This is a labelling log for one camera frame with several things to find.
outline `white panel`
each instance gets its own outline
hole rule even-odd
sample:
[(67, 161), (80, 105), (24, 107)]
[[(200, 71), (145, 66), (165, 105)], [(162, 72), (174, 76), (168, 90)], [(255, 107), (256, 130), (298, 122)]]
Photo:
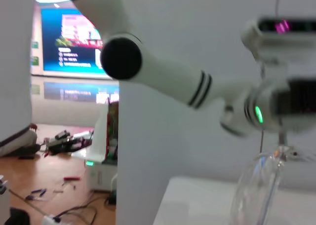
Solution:
[(31, 123), (30, 47), (35, 0), (0, 0), (0, 141)]

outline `clear plastic bottle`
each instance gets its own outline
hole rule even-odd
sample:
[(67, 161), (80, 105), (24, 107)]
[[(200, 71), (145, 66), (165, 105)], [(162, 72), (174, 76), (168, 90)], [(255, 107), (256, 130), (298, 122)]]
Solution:
[(242, 173), (231, 208), (230, 225), (265, 225), (280, 182), (285, 154), (262, 153)]

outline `blue screen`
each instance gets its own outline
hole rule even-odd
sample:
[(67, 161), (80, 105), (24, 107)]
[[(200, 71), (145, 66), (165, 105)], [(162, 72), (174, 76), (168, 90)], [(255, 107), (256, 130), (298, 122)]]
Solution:
[(78, 10), (43, 9), (41, 17), (45, 71), (105, 74), (101, 37)]

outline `black joint cap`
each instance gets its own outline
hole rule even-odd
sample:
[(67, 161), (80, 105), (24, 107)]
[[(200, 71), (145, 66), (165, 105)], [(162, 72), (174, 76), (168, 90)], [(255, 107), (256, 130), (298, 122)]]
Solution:
[(131, 79), (142, 67), (142, 54), (130, 39), (120, 37), (106, 43), (101, 53), (104, 71), (118, 80)]

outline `red object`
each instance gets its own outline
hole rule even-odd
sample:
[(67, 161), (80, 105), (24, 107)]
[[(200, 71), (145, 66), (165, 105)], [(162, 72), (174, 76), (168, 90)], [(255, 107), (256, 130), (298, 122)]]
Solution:
[(80, 181), (81, 177), (64, 177), (64, 181)]
[(38, 130), (38, 126), (34, 123), (31, 123), (30, 128), (35, 130), (35, 132)]

